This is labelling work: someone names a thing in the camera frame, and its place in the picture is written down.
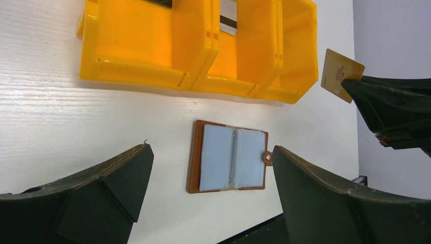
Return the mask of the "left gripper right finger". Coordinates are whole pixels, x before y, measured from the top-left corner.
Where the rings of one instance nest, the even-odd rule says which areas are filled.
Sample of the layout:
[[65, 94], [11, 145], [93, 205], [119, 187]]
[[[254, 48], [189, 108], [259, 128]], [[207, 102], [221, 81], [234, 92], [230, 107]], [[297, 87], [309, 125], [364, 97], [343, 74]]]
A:
[[369, 188], [275, 146], [291, 243], [430, 243], [430, 201]]

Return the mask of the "brown leather card holder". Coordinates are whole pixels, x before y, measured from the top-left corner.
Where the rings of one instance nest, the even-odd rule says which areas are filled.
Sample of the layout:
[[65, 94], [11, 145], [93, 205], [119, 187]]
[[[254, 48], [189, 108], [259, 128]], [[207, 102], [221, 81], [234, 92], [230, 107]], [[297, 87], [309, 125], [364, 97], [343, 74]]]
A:
[[189, 194], [263, 190], [272, 166], [268, 133], [205, 120], [194, 122]]

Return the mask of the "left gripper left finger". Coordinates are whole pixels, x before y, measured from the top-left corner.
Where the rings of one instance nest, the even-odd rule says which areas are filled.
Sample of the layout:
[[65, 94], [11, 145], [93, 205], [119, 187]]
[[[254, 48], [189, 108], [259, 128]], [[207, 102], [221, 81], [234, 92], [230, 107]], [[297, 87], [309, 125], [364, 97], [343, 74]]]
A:
[[147, 143], [19, 194], [1, 194], [1, 243], [127, 243], [154, 155]]

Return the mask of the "gold numbered card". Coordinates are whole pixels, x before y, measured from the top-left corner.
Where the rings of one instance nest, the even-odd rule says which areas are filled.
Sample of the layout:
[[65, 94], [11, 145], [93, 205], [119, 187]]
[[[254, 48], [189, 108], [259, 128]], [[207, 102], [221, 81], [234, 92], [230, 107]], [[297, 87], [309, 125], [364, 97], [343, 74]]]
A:
[[365, 65], [327, 48], [321, 87], [345, 102], [352, 103], [353, 99], [342, 87], [342, 81], [345, 79], [360, 80], [364, 70]]

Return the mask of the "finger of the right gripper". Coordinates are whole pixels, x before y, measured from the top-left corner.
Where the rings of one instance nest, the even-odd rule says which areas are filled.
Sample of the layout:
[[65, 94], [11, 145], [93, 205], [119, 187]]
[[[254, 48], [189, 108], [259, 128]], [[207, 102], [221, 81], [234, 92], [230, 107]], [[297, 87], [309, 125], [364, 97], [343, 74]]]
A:
[[430, 79], [363, 76], [341, 85], [373, 133], [430, 119]]

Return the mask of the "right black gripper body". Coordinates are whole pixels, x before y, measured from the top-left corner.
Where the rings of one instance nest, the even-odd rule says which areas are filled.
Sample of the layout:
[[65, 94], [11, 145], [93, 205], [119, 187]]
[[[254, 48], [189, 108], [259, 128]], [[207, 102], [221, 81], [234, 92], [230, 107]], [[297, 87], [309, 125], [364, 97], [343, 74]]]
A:
[[419, 148], [430, 157], [430, 118], [380, 130], [375, 137], [384, 147]]

